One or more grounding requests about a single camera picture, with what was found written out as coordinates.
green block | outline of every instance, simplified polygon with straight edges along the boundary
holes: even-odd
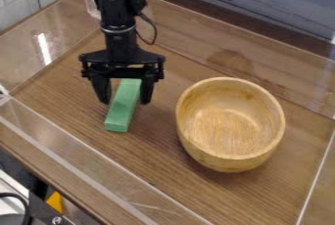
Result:
[[[105,128],[109,131],[129,131],[134,110],[140,100],[140,90],[141,80],[122,80],[105,120]]]

